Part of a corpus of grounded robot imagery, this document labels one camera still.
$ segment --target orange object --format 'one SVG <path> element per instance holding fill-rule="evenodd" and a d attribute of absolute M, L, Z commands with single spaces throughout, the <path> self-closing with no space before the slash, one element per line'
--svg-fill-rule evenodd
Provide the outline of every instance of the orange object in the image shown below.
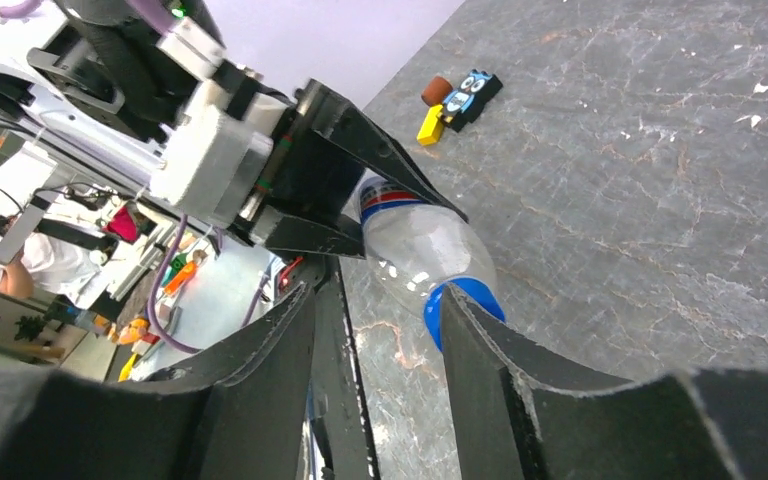
<path fill-rule="evenodd" d="M 119 345 L 130 345 L 148 333 L 149 323 L 142 317 L 131 320 L 119 333 Z"/>
<path fill-rule="evenodd" d="M 175 277 L 163 287 L 163 293 L 172 296 L 196 274 L 198 267 L 195 262 L 188 262 Z"/>
<path fill-rule="evenodd" d="M 445 100 L 446 97 L 452 93 L 452 90 L 454 90 L 452 84 L 449 83 L 449 81 L 445 78 L 438 75 L 431 79 L 431 81 L 428 83 L 428 86 L 425 87 L 425 90 L 422 91 L 422 95 L 420 95 L 420 97 L 426 105 L 429 107 L 434 107 L 441 105 L 443 100 Z"/>

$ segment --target person's arm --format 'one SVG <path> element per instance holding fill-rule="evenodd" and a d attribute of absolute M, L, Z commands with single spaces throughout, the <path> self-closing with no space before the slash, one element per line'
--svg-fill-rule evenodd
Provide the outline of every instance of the person's arm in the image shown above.
<path fill-rule="evenodd" d="M 13 259 L 1 275 L 0 293 L 24 300 L 34 294 L 34 280 L 28 269 L 22 265 L 22 252 Z"/>

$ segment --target red object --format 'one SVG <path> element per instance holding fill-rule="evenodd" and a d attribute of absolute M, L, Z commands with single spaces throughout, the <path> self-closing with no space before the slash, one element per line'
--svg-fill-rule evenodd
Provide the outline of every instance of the red object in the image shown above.
<path fill-rule="evenodd" d="M 293 261 L 293 263 L 287 265 L 281 270 L 281 273 L 278 274 L 278 290 L 284 291 L 284 289 L 289 285 L 290 283 L 290 273 L 295 270 L 296 267 L 299 266 L 300 263 L 302 263 L 302 259 L 304 257 L 296 257 L 296 259 Z"/>
<path fill-rule="evenodd" d="M 119 236 L 128 243 L 134 243 L 140 238 L 140 229 L 128 213 L 128 207 L 120 208 L 103 230 Z"/>
<path fill-rule="evenodd" d="M 160 337 L 158 337 L 153 333 L 146 333 L 145 335 L 143 335 L 143 338 L 141 338 L 140 340 L 146 343 L 149 343 L 151 345 L 154 345 L 155 343 L 160 341 Z"/>

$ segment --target blue bottle cap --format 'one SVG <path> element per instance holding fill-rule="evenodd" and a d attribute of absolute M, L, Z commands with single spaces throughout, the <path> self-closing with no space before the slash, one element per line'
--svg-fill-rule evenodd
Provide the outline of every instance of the blue bottle cap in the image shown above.
<path fill-rule="evenodd" d="M 428 297 L 428 301 L 425 303 L 425 311 L 423 312 L 423 318 L 425 319 L 425 326 L 428 328 L 428 333 L 431 334 L 431 338 L 434 339 L 434 343 L 437 345 L 437 349 L 443 351 L 443 339 L 440 336 L 440 311 L 443 301 L 443 288 L 448 284 L 454 284 L 461 288 L 467 295 L 469 295 L 476 303 L 481 305 L 484 310 L 490 315 L 496 317 L 500 322 L 505 323 L 505 312 L 502 311 L 502 307 L 499 302 L 496 301 L 496 297 L 490 288 L 483 282 L 480 282 L 474 278 L 456 278 L 450 280 L 431 292 Z"/>
<path fill-rule="evenodd" d="M 416 198 L 416 195 L 379 176 L 364 180 L 359 191 L 360 205 L 358 211 L 361 226 L 369 220 L 369 217 L 382 210 L 425 203 Z"/>

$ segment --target gray marble surface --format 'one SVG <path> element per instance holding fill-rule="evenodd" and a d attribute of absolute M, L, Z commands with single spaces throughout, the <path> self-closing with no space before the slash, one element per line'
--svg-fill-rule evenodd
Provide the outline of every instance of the gray marble surface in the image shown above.
<path fill-rule="evenodd" d="M 471 68 L 505 88 L 419 147 L 419 92 Z M 768 365 L 768 2 L 467 0 L 367 112 L 471 216 L 512 328 L 634 379 Z M 421 320 L 344 268 L 384 478 L 459 478 Z"/>

